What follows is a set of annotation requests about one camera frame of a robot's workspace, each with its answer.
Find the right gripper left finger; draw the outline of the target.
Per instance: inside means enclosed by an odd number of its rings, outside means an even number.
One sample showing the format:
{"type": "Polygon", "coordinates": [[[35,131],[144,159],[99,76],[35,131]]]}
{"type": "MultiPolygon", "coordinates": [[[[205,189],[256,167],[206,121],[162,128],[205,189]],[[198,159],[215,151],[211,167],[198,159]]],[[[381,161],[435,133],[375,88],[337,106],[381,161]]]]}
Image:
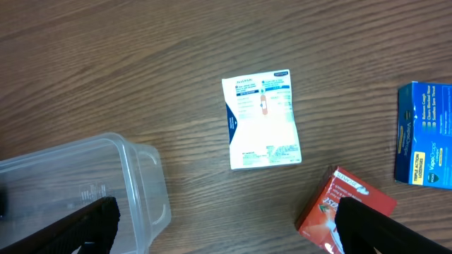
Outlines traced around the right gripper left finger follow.
{"type": "Polygon", "coordinates": [[[109,254],[118,232],[117,200],[107,196],[1,249],[1,254],[109,254]]]}

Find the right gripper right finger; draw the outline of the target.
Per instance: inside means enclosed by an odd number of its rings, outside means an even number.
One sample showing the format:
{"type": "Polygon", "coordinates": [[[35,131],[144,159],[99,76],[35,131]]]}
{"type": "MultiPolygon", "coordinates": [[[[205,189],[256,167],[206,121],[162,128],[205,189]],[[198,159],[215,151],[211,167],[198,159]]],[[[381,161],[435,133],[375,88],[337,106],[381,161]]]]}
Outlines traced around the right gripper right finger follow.
{"type": "Polygon", "coordinates": [[[345,254],[451,254],[354,198],[340,199],[335,225],[345,254]]]}

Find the blue lozenge box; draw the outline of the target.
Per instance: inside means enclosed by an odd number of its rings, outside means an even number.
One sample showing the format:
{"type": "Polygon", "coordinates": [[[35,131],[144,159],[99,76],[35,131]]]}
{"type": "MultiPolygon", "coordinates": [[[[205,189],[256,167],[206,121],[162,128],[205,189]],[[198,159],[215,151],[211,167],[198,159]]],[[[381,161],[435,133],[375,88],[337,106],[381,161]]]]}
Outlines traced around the blue lozenge box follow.
{"type": "Polygon", "coordinates": [[[398,89],[395,180],[451,189],[451,85],[413,81],[398,89]]]}

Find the white bandage box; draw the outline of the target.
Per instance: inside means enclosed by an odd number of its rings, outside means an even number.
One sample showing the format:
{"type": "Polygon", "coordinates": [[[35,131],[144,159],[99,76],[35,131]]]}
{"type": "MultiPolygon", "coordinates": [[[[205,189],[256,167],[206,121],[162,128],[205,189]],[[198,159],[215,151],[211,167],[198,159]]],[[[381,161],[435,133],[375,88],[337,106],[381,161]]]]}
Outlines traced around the white bandage box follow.
{"type": "Polygon", "coordinates": [[[232,170],[302,162],[290,71],[222,80],[232,170]]]}

